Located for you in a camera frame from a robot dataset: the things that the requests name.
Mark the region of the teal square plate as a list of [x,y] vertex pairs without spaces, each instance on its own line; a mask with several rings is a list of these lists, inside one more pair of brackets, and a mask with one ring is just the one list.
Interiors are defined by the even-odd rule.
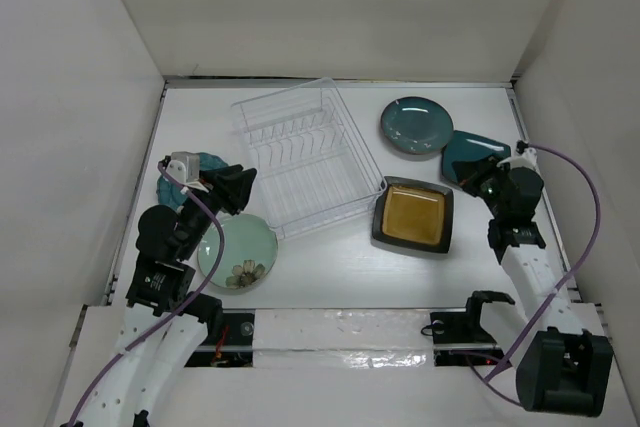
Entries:
[[454,162],[475,162],[489,156],[502,160],[510,155],[511,147],[506,143],[475,133],[454,130],[451,139],[442,150],[441,178],[449,183],[458,184],[453,168]]

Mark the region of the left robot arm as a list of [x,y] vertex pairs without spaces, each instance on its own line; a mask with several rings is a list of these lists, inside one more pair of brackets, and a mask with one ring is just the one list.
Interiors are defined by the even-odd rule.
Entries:
[[245,209],[257,172],[241,165],[202,170],[189,152],[174,152],[157,168],[187,199],[177,210],[155,205],[141,215],[113,356],[74,407],[71,426],[150,425],[196,348],[222,334],[222,304],[191,285],[195,271],[186,262],[209,228],[222,228],[219,212]]

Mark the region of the light green floral plate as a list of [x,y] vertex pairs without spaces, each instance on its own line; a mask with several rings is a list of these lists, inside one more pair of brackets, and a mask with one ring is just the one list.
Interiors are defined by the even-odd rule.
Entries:
[[225,216],[220,225],[225,246],[210,283],[224,293],[248,292],[265,279],[276,262],[276,234],[252,214]]

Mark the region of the teal scalloped plate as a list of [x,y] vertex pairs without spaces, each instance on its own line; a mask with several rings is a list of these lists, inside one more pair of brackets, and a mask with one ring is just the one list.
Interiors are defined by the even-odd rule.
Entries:
[[[198,156],[200,160],[200,169],[202,171],[212,171],[228,166],[228,164],[219,156],[206,152],[199,152]],[[168,182],[162,176],[157,179],[156,194],[160,205],[168,206],[174,211],[177,211],[187,199],[187,197],[181,193],[179,188]]]

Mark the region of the dark blue round plate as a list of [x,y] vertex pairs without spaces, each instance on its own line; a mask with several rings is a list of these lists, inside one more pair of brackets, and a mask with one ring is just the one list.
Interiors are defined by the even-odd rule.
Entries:
[[452,139],[453,120],[439,103],[418,96],[390,102],[380,116],[386,140],[400,152],[427,155],[441,151]]

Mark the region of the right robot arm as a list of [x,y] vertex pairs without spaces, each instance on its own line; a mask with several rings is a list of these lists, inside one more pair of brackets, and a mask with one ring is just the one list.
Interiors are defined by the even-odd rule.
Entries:
[[544,182],[533,161],[489,156],[452,164],[461,189],[481,198],[492,218],[488,243],[518,297],[479,292],[483,305],[462,315],[474,340],[490,334],[515,370],[520,405],[529,412],[597,417],[606,396],[613,349],[591,333],[561,296],[546,243],[533,217]]

